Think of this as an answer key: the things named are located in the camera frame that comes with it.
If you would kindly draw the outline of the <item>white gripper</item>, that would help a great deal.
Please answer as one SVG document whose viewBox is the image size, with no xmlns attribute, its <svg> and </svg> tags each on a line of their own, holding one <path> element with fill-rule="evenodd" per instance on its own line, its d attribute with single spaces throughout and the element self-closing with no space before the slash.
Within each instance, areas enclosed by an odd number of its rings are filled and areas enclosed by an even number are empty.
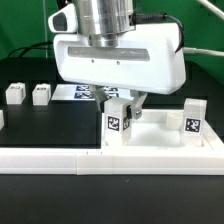
<svg viewBox="0 0 224 224">
<path fill-rule="evenodd" d="M 103 88 L 129 89 L 133 119 L 147 93 L 170 94 L 186 80 L 184 29 L 166 13 L 138 14 L 126 3 L 70 3 L 48 18 L 63 80 L 89 84 L 100 112 Z"/>
</svg>

